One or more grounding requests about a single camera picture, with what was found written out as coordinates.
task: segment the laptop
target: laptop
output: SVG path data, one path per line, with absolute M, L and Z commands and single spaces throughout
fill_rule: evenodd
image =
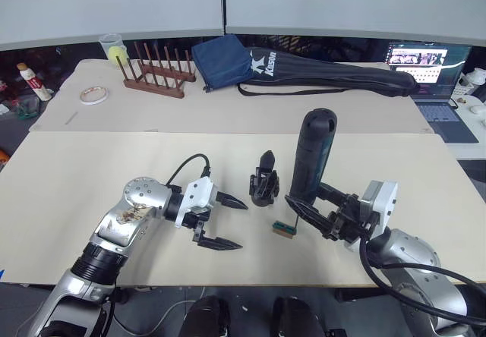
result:
M 429 125 L 447 143 L 478 140 L 450 105 L 462 66 L 471 46 L 435 43 L 390 43 L 386 63 L 391 70 L 406 71 L 420 84 L 412 96 Z

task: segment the laptop screen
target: laptop screen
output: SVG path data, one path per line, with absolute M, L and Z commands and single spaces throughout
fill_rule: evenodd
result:
M 449 99 L 471 46 L 434 43 L 390 43 L 386 63 L 406 71 L 420 84 L 415 101 Z

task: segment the table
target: table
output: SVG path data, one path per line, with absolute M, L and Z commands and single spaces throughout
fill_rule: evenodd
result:
M 463 98 L 466 103 L 458 102 L 458 98 Z M 469 130 L 478 139 L 478 143 L 448 143 L 447 147 L 451 150 L 458 160 L 480 160 L 486 159 L 486 126 L 481 121 L 486 119 L 486 112 L 475 115 L 469 109 L 473 106 L 481 105 L 481 102 L 475 96 L 457 96 L 453 95 L 459 107 L 456 113 L 468 126 Z
M 360 65 L 388 68 L 384 63 Z M 433 132 L 409 97 L 367 90 L 245 97 L 235 86 L 205 93 L 197 73 L 195 83 L 185 84 L 185 98 L 174 99 L 127 89 L 122 80 L 120 69 L 107 60 L 80 61 L 31 130 L 298 133 L 307 112 L 326 107 L 337 114 L 341 133 Z M 95 106 L 81 104 L 80 92 L 97 85 L 109 89 L 109 98 Z
M 146 175 L 166 181 L 183 159 L 209 156 L 221 191 L 248 211 L 215 207 L 205 228 L 243 245 L 214 251 L 191 241 L 193 232 L 168 221 L 122 269 L 120 285 L 371 285 L 357 254 L 299 222 L 293 240 L 271 232 L 276 219 L 295 214 L 283 195 L 290 188 L 296 134 L 163 134 L 30 132 L 0 173 L 2 282 L 54 284 L 80 255 L 125 184 Z M 281 194 L 259 208 L 248 196 L 261 154 L 276 157 Z M 175 179 L 199 174 L 193 161 Z M 443 267 L 486 281 L 486 205 L 446 145 L 435 134 L 337 134 L 323 180 L 363 194 L 370 180 L 399 182 L 389 226 L 429 242 Z M 317 201 L 323 214 L 333 210 Z

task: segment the blue bag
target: blue bag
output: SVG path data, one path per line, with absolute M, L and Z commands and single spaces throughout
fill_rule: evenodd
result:
M 206 92 L 253 77 L 250 52 L 235 35 L 225 35 L 192 47 L 192 58 Z

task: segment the red label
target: red label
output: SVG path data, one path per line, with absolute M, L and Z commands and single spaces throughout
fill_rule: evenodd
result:
M 37 77 L 33 77 L 32 79 L 26 80 L 32 89 L 40 89 L 43 87 L 43 82 L 40 81 Z

